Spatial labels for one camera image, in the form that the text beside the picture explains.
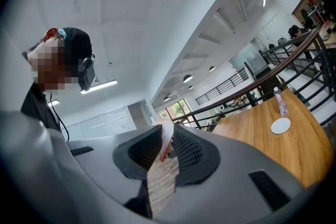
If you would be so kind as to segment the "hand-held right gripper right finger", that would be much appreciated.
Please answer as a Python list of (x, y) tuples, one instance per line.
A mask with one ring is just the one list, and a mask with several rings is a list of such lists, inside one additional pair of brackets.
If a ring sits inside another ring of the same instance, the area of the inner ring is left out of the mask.
[(156, 223), (293, 223), (316, 192), (251, 145), (176, 126), (173, 144), (196, 144), (198, 160), (180, 163), (173, 196)]

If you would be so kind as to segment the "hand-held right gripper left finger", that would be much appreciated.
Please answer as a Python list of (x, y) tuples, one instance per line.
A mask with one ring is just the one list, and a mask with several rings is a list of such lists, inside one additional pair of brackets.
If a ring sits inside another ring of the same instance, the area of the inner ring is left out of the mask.
[(131, 142), (161, 127), (65, 142), (20, 112), (1, 113), (1, 164), (15, 190), (47, 223), (151, 223), (146, 171), (129, 158)]

